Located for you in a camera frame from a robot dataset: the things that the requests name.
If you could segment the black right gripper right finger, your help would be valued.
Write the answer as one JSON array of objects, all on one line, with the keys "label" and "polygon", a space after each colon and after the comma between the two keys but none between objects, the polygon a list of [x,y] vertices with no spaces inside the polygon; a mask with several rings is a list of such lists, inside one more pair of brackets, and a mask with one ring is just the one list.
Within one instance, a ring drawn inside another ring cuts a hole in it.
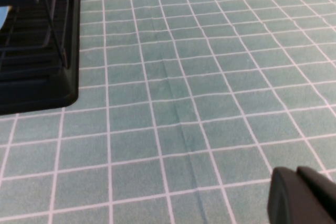
[{"label": "black right gripper right finger", "polygon": [[303,179],[324,208],[335,208],[335,183],[314,169],[299,166],[297,174]]}]

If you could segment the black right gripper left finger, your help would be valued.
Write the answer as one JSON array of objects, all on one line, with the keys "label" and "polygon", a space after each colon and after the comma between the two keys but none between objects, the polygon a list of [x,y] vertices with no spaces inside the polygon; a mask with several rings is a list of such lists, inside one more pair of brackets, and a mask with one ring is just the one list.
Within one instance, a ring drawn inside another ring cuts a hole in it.
[{"label": "black right gripper left finger", "polygon": [[273,170],[267,214],[270,223],[335,223],[335,208],[324,208],[297,170],[286,167]]}]

